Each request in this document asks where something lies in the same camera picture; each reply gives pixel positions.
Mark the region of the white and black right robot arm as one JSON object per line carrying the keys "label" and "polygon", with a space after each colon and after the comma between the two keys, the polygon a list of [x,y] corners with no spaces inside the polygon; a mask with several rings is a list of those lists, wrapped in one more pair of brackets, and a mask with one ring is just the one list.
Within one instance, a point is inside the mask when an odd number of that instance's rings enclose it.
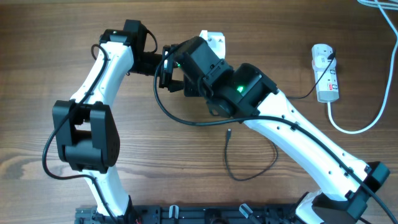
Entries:
{"label": "white and black right robot arm", "polygon": [[257,67],[233,69],[201,37],[174,53],[210,113],[222,123],[240,122],[265,136],[299,164],[317,183],[295,210],[305,223],[356,223],[369,199],[389,176],[381,162],[364,162],[346,152],[304,118]]}

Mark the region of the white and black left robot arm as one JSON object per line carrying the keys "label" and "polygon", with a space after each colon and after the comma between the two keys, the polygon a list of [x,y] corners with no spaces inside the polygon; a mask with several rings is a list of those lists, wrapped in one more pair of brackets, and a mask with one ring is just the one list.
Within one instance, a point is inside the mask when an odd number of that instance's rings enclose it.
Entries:
{"label": "white and black left robot arm", "polygon": [[151,35],[141,21],[126,20],[121,30],[101,34],[98,55],[82,86],[67,101],[53,106],[54,130],[44,146],[42,165],[47,175],[47,153],[52,141],[58,156],[76,171],[74,178],[85,179],[97,206],[77,223],[138,223],[131,197],[124,190],[116,168],[120,138],[111,112],[123,78],[130,73],[154,75],[160,61],[174,48],[163,52],[145,50]]}

